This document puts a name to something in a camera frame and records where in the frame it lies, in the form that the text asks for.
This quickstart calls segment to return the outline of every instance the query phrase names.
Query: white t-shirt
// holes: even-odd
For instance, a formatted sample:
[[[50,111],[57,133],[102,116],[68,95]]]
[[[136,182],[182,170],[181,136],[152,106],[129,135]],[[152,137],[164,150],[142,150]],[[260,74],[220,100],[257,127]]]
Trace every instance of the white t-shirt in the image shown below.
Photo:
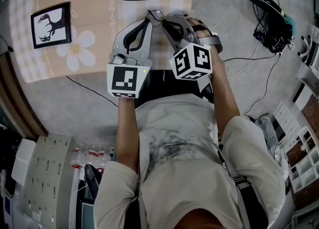
[[[214,214],[227,229],[242,229],[234,181],[221,165],[213,106],[192,94],[145,103],[136,110],[140,131],[141,192],[149,229],[173,229],[193,209]],[[269,220],[285,200],[283,171],[267,152],[263,133],[236,116],[227,124],[223,154],[258,192]],[[122,229],[138,175],[107,162],[94,204],[98,229]]]

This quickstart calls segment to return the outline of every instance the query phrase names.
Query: checkered tablecloth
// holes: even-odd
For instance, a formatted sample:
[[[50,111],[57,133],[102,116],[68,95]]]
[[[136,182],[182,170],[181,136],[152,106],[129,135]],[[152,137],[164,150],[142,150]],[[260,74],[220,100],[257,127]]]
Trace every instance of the checkered tablecloth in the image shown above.
[[[30,16],[68,0],[9,0],[9,22],[13,48],[26,82],[53,77],[104,72],[116,34],[132,22],[143,19],[147,10],[164,15],[188,13],[192,0],[70,0],[72,44],[33,49]],[[74,53],[74,46],[85,51]],[[173,49],[161,27],[153,28],[150,59],[153,69],[169,69]]]

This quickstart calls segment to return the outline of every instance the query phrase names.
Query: white flower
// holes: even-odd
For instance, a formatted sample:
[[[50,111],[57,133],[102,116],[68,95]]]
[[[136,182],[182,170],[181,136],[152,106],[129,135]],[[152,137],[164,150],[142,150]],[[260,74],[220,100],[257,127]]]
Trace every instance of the white flower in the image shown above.
[[[72,42],[58,45],[56,52],[61,57],[67,56],[66,64],[71,71],[78,70],[79,60],[86,66],[93,66],[96,61],[95,55],[85,48],[94,44],[94,33],[86,30],[77,37],[75,27],[71,26],[71,36]]]

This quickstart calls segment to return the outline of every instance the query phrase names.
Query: small qr marker tag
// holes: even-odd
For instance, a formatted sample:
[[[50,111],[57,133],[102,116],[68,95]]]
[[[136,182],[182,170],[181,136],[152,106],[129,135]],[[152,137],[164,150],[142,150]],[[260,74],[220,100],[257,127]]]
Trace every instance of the small qr marker tag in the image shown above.
[[[295,44],[293,42],[288,44],[288,48],[289,48],[289,50],[295,49]]]

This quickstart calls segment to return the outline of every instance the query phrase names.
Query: flower center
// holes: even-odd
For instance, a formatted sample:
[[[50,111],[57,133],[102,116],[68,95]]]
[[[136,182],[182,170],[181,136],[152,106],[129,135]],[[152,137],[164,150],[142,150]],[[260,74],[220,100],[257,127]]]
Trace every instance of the flower center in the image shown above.
[[[73,54],[79,54],[80,51],[81,51],[81,47],[80,47],[79,44],[77,44],[77,43],[72,43],[72,44],[70,44],[70,46],[69,46],[69,50],[70,50],[70,52],[73,53]]]

